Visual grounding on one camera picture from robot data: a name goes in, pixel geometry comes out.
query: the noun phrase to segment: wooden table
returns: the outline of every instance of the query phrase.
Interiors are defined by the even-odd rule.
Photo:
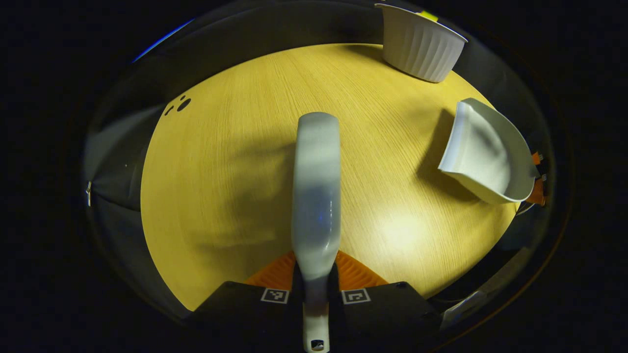
[[[434,295],[499,240],[517,205],[482,202],[437,169],[456,103],[487,100],[456,73],[425,82],[381,52],[273,53],[168,104],[146,155],[141,214],[154,263],[188,309],[291,249],[296,127],[308,112],[340,121],[340,249],[384,279]]]

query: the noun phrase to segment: dark background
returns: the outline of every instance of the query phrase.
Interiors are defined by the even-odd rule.
[[[417,1],[471,33],[489,33],[541,77],[568,121],[577,203],[565,238],[513,304],[444,351],[620,350],[627,266],[626,78],[618,5]],[[196,350],[93,250],[78,183],[89,111],[120,70],[205,1],[29,3],[6,9],[7,327],[21,347]]]

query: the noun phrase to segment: white ceramic bowl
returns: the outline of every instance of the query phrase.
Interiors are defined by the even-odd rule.
[[[420,79],[444,80],[468,41],[412,11],[386,4],[375,7],[384,14],[384,60]]]
[[[458,102],[438,169],[490,204],[526,200],[538,176],[519,130],[473,98]]]

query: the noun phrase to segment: white handle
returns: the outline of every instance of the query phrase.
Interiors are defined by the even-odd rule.
[[[299,118],[292,206],[292,248],[305,283],[303,347],[328,352],[327,279],[340,247],[340,128],[314,112]]]

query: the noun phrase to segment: wood grain surface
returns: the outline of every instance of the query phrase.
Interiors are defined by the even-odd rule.
[[[188,309],[291,249],[296,128],[308,112],[340,121],[340,249],[385,280],[434,295],[499,240],[517,205],[482,202],[437,169],[456,103],[487,100],[454,72],[434,84],[381,57],[381,45],[286,50],[168,104],[146,155],[141,215],[155,265]]]

